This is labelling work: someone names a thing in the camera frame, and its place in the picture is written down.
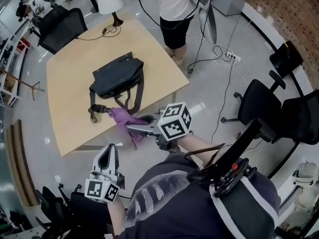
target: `dark shirt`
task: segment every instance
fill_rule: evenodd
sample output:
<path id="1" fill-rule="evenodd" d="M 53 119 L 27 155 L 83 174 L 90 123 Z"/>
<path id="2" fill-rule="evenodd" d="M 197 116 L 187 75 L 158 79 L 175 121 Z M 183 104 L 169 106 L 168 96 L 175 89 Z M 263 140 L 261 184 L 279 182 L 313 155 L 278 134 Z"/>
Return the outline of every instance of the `dark shirt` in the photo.
<path id="1" fill-rule="evenodd" d="M 119 239 L 233 238 L 213 204 L 210 182 L 192 185 L 186 179 L 195 169 L 182 155 L 149 169 L 135 186 Z M 273 183 L 260 173 L 250 181 L 278 212 Z"/>

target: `white lamp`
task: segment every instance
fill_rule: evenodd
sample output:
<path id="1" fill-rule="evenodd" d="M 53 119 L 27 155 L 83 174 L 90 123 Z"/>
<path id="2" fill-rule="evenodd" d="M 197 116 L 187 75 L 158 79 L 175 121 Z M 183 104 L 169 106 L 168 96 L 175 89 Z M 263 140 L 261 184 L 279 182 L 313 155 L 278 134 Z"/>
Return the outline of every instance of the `white lamp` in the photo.
<path id="1" fill-rule="evenodd" d="M 112 14 L 114 18 L 113 26 L 120 26 L 123 21 L 120 20 L 116 11 L 124 6 L 123 0 L 98 0 L 100 14 Z"/>

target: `power strip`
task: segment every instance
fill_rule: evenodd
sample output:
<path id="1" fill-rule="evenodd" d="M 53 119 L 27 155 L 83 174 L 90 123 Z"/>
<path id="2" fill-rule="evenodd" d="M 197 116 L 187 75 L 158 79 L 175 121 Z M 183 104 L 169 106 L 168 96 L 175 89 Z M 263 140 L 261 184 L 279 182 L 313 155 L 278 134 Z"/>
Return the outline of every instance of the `power strip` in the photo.
<path id="1" fill-rule="evenodd" d="M 237 55 L 233 54 L 232 52 L 227 51 L 226 57 L 229 57 L 229 58 L 230 58 L 231 56 L 235 57 L 235 60 L 237 60 L 237 62 L 240 62 L 240 61 L 241 61 L 240 56 L 237 56 Z"/>

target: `black bag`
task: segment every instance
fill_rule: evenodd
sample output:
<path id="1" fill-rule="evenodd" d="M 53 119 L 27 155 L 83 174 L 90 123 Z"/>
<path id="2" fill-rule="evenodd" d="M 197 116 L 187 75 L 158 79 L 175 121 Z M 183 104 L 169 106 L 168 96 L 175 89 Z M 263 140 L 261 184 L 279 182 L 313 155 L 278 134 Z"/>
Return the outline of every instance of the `black bag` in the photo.
<path id="1" fill-rule="evenodd" d="M 107 113 L 109 111 L 106 106 L 95 104 L 95 93 L 103 99 L 113 97 L 115 102 L 131 115 L 139 111 L 144 89 L 143 64 L 143 61 L 133 58 L 132 52 L 130 52 L 93 72 L 95 81 L 90 86 L 91 107 L 88 110 L 92 123 L 97 122 L 94 112 Z M 135 85 L 138 87 L 134 107 L 129 109 L 131 88 Z M 123 91 L 128 92 L 128 98 L 124 105 L 118 100 Z"/>

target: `bag strap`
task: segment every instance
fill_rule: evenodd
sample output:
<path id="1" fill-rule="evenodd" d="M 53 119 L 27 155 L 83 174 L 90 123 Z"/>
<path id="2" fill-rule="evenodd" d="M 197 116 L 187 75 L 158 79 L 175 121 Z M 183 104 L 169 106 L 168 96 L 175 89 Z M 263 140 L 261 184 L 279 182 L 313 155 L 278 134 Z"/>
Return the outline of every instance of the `bag strap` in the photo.
<path id="1" fill-rule="evenodd" d="M 140 110 L 141 103 L 142 103 L 142 97 L 143 97 L 143 90 L 144 90 L 144 73 L 143 73 L 143 70 L 142 70 L 142 72 L 141 72 L 141 80 L 138 83 L 138 87 L 137 87 L 137 90 L 136 90 L 136 97 L 135 97 L 135 101 L 134 101 L 134 107 L 132 109 L 129 109 L 129 99 L 131 97 L 131 90 L 130 89 L 127 90 L 128 98 L 126 98 L 124 105 L 121 103 L 121 101 L 117 97 L 114 97 L 115 102 L 120 107 L 122 107 L 125 110 L 127 110 L 130 115 L 133 115 L 133 114 L 137 113 Z"/>
<path id="2" fill-rule="evenodd" d="M 103 105 L 95 104 L 95 91 L 92 89 L 90 89 L 90 102 L 91 102 L 91 105 L 88 111 L 91 114 L 91 122 L 96 123 L 98 119 L 94 115 L 94 112 L 104 114 L 104 113 L 108 113 L 110 108 L 107 108 L 106 106 L 103 106 Z"/>

